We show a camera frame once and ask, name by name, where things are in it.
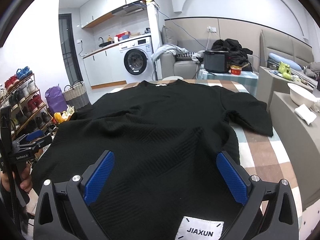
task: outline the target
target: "range hood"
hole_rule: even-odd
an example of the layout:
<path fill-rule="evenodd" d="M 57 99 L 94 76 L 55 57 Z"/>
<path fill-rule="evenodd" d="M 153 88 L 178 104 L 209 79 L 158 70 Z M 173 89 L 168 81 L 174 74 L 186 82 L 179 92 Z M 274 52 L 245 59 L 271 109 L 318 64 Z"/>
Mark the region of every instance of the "range hood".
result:
<path fill-rule="evenodd" d="M 121 6 L 115 10 L 113 10 L 111 13 L 114 16 L 120 16 L 124 17 L 126 15 L 130 15 L 136 12 L 140 12 L 147 8 L 145 0 L 138 0 L 133 3 L 126 4 L 124 6 Z"/>

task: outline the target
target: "blue sneaker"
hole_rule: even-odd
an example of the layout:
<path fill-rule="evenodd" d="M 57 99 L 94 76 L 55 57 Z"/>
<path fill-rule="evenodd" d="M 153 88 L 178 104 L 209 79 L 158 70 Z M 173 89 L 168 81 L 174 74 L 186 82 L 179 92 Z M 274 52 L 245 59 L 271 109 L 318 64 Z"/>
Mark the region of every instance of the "blue sneaker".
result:
<path fill-rule="evenodd" d="M 21 81 L 27 78 L 28 76 L 24 73 L 24 71 L 21 68 L 18 68 L 17 70 L 17 78 Z"/>
<path fill-rule="evenodd" d="M 27 76 L 32 75 L 32 71 L 29 69 L 29 67 L 24 67 L 22 70 Z"/>

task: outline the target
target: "washing machine door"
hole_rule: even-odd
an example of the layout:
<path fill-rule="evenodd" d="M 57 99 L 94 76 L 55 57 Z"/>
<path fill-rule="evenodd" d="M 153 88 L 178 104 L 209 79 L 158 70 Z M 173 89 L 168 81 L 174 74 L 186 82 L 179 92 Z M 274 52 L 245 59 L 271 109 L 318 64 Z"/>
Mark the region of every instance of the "washing machine door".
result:
<path fill-rule="evenodd" d="M 145 71 L 147 67 L 147 56 L 143 50 L 140 49 L 130 49 L 124 55 L 124 66 L 125 69 L 131 75 L 140 75 Z"/>

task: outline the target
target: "clothing label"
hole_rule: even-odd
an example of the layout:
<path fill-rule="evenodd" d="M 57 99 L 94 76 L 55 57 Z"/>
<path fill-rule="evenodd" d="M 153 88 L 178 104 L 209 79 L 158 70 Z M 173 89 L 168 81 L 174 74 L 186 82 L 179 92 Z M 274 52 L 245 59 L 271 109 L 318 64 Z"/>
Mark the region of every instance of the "clothing label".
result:
<path fill-rule="evenodd" d="M 223 221 L 183 217 L 175 240 L 218 240 L 223 224 Z"/>

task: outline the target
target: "sink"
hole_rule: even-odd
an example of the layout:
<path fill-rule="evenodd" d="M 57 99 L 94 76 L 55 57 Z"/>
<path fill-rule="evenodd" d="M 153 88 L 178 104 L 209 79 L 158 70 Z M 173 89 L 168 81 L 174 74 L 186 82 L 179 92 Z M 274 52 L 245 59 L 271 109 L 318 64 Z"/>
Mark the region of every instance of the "sink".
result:
<path fill-rule="evenodd" d="M 103 47 L 108 46 L 108 45 L 110 45 L 110 44 L 112 44 L 112 43 L 113 43 L 113 41 L 107 41 L 107 42 L 101 43 L 101 44 L 99 45 L 99 47 L 100 47 L 100 48 L 103 48 Z"/>

